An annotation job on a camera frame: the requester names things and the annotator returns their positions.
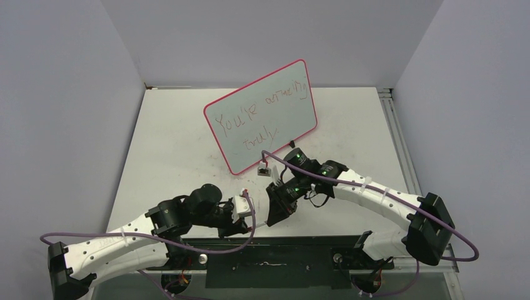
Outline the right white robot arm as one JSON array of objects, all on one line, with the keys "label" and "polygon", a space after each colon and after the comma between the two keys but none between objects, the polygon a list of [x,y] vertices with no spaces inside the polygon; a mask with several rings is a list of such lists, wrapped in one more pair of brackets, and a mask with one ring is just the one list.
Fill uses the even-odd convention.
[{"label": "right white robot arm", "polygon": [[320,164],[298,147],[284,160],[293,177],[287,182],[277,179],[266,188],[267,226],[294,214],[302,197],[323,194],[327,199],[357,204],[398,226],[394,231],[364,232],[353,251],[358,266],[368,268],[376,261],[398,256],[411,256],[423,264],[437,266],[443,258],[455,225],[438,195],[429,192],[418,196],[390,189],[336,161]]}]

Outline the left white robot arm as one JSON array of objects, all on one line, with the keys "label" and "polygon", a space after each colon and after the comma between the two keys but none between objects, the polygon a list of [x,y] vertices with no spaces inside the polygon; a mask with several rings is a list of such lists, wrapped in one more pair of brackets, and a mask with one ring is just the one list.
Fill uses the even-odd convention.
[{"label": "left white robot arm", "polygon": [[[192,247],[182,236],[193,226],[216,228],[220,238],[249,233],[240,246],[227,250]],[[253,239],[256,210],[248,190],[223,200],[221,190],[204,184],[189,195],[159,204],[111,232],[83,234],[84,242],[49,243],[48,270],[54,299],[80,299],[108,279],[167,265],[179,269],[190,253],[229,254]]]}]

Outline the pink framed whiteboard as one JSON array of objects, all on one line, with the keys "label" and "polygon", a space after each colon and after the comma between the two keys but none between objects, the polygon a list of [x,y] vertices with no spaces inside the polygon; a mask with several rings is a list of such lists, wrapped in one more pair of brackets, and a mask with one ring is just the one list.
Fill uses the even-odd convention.
[{"label": "pink framed whiteboard", "polygon": [[205,105],[204,117],[229,172],[257,164],[318,125],[305,60],[298,59]]}]

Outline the white whiteboard marker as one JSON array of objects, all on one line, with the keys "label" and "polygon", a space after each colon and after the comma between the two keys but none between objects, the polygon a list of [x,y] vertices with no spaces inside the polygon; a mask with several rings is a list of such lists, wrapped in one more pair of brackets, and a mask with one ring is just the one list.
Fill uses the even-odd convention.
[{"label": "white whiteboard marker", "polygon": [[255,226],[250,226],[250,227],[248,227],[248,230],[249,230],[249,231],[252,231],[252,230],[255,230],[255,229],[257,229],[257,228],[261,228],[261,227],[263,227],[263,226],[266,226],[266,223],[265,223],[265,222],[261,222],[261,223],[259,223],[259,224],[256,224]]}]

